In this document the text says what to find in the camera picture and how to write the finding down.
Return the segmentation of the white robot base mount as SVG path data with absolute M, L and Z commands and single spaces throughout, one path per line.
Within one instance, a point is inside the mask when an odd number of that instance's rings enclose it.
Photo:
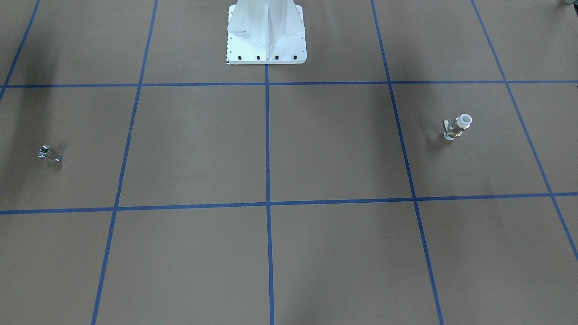
M 227 33 L 227 64 L 307 61 L 303 8 L 293 0 L 238 0 L 228 8 Z

